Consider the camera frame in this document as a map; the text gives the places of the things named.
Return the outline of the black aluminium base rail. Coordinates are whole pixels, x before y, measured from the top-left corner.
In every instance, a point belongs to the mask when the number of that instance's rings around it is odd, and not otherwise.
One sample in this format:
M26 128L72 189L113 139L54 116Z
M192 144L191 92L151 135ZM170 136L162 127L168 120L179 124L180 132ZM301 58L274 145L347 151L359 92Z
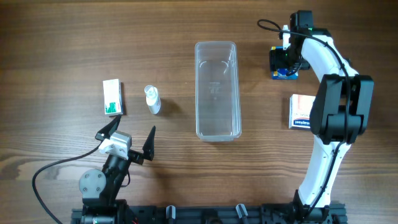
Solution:
M72 223L328 223L347 224L345 205L333 203L315 208L302 219L299 209L289 204L266 203L261 206L168 207L131 206L122 213L86 212L73 209Z

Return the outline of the small white spray bottle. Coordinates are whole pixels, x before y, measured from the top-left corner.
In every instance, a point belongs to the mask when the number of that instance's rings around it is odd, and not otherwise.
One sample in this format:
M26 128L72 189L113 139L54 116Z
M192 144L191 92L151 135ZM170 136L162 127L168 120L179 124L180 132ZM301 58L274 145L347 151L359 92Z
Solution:
M147 85L144 88L144 93L146 94L146 103L152 114L157 114L161 108L161 101L159 92L153 85Z

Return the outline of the white green medicine box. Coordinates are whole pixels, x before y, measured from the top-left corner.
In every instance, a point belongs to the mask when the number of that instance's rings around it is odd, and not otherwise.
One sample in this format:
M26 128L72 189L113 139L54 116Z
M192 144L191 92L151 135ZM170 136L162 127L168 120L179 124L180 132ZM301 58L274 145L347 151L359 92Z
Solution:
M108 116L123 114L121 82L119 79L104 80L104 113Z

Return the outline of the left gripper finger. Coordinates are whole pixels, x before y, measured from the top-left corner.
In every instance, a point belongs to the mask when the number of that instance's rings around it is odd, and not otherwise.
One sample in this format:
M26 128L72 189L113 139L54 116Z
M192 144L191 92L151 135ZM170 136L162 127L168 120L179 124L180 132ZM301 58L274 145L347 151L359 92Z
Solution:
M154 158L154 139L155 139L156 127L153 126L143 147L144 159L152 161Z
M101 128L95 135L95 139L99 141L104 141L109 139L111 135L118 129L121 121L121 114L117 115L110 123Z

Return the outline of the blue yellow VapoDrops box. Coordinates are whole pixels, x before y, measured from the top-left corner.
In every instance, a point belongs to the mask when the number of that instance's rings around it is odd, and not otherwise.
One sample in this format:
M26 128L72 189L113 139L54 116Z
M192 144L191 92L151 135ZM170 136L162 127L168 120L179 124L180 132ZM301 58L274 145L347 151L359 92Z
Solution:
M272 72L272 79L273 80L296 80L298 78L298 72L292 73L292 72L285 72L283 71L278 71L278 72Z

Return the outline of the clear plastic container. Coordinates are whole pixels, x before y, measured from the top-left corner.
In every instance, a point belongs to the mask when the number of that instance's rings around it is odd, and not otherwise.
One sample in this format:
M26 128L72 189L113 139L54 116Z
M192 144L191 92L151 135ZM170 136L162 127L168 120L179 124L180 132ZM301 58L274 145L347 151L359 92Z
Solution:
M195 45L195 121L202 141L234 141L242 133L234 42L206 41Z

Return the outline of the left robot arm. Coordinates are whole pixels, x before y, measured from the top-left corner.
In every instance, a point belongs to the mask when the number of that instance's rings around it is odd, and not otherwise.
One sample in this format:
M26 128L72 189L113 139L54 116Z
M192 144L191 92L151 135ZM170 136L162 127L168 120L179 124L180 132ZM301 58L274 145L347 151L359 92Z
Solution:
M108 158L101 170L90 169L80 178L83 202L80 223L139 222L127 201L116 197L120 188L125 186L123 181L129 175L130 165L141 165L145 160L153 160L156 127L152 127L142 152L137 152L131 149L132 136L118 131L120 121L121 116L117 115L95 135L95 139L101 142L98 146L100 153L107 154Z

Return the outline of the white Hansaplast box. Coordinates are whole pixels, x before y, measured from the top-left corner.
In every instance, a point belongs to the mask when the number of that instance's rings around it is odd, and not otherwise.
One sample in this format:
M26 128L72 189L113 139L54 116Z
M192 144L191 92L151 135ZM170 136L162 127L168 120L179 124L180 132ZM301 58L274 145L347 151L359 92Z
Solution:
M289 100L289 128L310 129L314 96L293 94Z

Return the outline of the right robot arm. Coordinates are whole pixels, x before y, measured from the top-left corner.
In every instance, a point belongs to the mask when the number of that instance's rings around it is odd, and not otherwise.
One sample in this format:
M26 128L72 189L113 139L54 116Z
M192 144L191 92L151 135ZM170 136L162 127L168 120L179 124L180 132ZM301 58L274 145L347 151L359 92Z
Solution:
M275 31L284 43L269 52L273 77L312 69L320 86L309 114L314 145L306 176L292 202L265 209L285 223L343 223L344 206L331 204L330 192L345 154L367 128L374 81L351 68L328 30L313 25L311 11L291 14L290 24Z

